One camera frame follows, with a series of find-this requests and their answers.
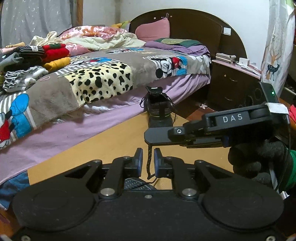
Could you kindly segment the black sneaker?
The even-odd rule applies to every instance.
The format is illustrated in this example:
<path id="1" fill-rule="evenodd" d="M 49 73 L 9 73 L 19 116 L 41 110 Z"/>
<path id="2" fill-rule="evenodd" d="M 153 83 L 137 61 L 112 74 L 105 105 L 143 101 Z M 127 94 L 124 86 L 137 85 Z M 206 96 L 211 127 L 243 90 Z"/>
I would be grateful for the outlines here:
<path id="1" fill-rule="evenodd" d="M 127 178 L 124 183 L 124 190 L 149 191 L 156 190 L 156 188 L 140 178 Z"/>
<path id="2" fill-rule="evenodd" d="M 149 128 L 171 127 L 175 122 L 171 113 L 175 109 L 171 98 L 162 87 L 146 87 L 147 93 L 140 102 L 140 107 L 148 114 Z"/>

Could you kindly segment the black speckled shoelace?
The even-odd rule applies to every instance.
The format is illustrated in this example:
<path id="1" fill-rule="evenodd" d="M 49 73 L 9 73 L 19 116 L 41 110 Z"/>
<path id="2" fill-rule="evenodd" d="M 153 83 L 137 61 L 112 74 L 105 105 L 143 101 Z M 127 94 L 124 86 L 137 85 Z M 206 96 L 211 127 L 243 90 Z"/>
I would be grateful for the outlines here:
<path id="1" fill-rule="evenodd" d="M 147 183 L 153 185 L 155 184 L 156 180 L 158 179 L 155 174 L 151 174 L 151 163 L 152 163 L 152 145 L 148 144 L 147 149 L 147 165 L 146 165 L 146 171 L 147 171 Z"/>

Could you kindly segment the dark wooden nightstand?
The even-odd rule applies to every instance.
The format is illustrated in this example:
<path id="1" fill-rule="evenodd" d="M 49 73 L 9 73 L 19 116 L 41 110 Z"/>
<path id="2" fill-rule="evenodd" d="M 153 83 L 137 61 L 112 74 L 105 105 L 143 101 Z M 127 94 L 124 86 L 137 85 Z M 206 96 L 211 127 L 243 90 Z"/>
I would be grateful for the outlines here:
<path id="1" fill-rule="evenodd" d="M 244 105 L 248 90 L 260 81 L 239 65 L 213 60 L 207 104 L 213 110 L 228 110 Z"/>

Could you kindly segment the deer print curtain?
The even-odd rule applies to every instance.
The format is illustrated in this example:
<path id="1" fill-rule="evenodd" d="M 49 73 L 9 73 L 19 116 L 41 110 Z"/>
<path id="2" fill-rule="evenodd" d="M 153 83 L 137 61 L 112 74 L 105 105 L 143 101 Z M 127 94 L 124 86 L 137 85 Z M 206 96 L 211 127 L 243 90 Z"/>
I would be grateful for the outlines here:
<path id="1" fill-rule="evenodd" d="M 269 24 L 261 81 L 273 86 L 280 96 L 288 75 L 295 37 L 295 5 L 293 1 L 269 1 Z"/>

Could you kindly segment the folded purple blanket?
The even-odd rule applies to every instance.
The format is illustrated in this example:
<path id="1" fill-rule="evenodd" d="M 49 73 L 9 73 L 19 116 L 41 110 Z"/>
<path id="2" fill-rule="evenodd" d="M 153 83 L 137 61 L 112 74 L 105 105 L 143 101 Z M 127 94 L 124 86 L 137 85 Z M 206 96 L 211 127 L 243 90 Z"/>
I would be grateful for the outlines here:
<path id="1" fill-rule="evenodd" d="M 193 56 L 207 55 L 210 57 L 208 48 L 198 40 L 159 38 L 146 42 L 144 47 L 174 51 Z"/>

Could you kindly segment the cartoon patchwork blanket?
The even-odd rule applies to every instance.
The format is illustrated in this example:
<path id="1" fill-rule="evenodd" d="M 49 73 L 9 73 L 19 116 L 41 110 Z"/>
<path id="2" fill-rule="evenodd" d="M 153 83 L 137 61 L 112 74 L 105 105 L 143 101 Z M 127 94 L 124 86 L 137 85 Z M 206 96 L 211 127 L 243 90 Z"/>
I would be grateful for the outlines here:
<path id="1" fill-rule="evenodd" d="M 157 48 L 119 48 L 71 59 L 66 67 L 1 101 L 1 148 L 83 105 L 121 95 L 156 80 L 210 74 L 209 54 Z"/>

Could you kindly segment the dark wooden headboard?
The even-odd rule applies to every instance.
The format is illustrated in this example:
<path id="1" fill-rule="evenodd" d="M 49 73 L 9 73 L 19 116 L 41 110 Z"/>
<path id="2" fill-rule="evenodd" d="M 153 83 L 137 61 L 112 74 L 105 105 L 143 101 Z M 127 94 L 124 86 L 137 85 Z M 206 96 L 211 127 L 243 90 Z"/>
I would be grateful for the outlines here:
<path id="1" fill-rule="evenodd" d="M 168 18 L 170 37 L 175 39 L 198 40 L 210 51 L 246 58 L 246 50 L 240 36 L 221 18 L 195 9 L 158 9 L 148 11 L 134 18 L 129 30 L 134 33 L 141 24 L 149 24 Z"/>

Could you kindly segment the purple bed sheet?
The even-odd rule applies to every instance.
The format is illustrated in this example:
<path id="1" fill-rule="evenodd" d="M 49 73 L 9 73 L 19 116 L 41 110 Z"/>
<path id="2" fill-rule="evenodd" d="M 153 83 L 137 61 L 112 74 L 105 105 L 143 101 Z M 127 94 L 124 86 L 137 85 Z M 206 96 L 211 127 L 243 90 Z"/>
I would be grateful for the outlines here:
<path id="1" fill-rule="evenodd" d="M 12 143 L 1 150 L 1 183 L 140 114 L 143 109 L 139 103 L 146 93 L 146 88 L 142 86 L 92 105 L 84 105 L 43 124 L 23 138 L 12 138 Z"/>

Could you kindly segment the pink pillow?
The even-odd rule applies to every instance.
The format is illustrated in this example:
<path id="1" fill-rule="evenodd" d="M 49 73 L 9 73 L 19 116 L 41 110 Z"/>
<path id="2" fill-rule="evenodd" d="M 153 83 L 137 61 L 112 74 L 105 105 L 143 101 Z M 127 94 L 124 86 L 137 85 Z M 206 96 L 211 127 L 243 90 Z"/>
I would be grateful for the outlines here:
<path id="1" fill-rule="evenodd" d="M 170 37 L 170 22 L 163 18 L 153 23 L 142 24 L 135 30 L 138 39 L 148 42 Z"/>

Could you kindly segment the folded yellow garment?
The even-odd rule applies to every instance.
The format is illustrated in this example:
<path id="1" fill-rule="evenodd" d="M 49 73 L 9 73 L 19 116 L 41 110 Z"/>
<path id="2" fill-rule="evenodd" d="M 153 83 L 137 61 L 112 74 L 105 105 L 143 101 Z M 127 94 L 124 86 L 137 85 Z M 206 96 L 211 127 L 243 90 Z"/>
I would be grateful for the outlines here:
<path id="1" fill-rule="evenodd" d="M 69 65 L 70 60 L 71 60 L 70 57 L 64 57 L 58 60 L 51 61 L 49 63 L 45 63 L 43 67 L 49 72 L 54 72 Z"/>

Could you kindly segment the floral cream quilt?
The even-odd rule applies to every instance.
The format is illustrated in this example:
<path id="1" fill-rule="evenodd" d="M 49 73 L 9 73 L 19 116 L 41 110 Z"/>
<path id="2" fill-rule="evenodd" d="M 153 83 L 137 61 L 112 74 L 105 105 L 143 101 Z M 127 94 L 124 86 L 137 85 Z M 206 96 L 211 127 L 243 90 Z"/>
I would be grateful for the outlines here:
<path id="1" fill-rule="evenodd" d="M 120 47 L 142 47 L 145 41 L 138 39 L 136 34 L 121 28 L 79 26 L 65 30 L 60 35 L 51 31 L 44 38 L 34 36 L 30 42 L 33 46 L 49 44 L 65 44 L 70 56 L 76 56 Z"/>

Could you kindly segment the folded red clothes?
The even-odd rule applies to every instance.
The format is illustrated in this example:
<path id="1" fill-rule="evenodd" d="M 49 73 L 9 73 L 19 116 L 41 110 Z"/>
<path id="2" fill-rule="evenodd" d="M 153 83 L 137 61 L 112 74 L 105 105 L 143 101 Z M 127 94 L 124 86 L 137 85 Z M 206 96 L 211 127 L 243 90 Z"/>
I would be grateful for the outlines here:
<path id="1" fill-rule="evenodd" d="M 54 60 L 58 60 L 69 56 L 70 51 L 63 43 L 48 44 L 42 46 L 44 54 L 42 57 L 43 63 L 49 63 Z"/>

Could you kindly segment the folded grey striped clothes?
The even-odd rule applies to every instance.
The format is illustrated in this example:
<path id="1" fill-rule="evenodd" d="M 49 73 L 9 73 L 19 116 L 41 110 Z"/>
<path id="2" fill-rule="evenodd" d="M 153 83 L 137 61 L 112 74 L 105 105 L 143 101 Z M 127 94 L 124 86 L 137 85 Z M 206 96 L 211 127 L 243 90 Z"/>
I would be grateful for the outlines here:
<path id="1" fill-rule="evenodd" d="M 42 66 L 30 67 L 27 70 L 8 71 L 4 76 L 3 89 L 8 93 L 25 91 L 47 74 L 48 70 Z"/>

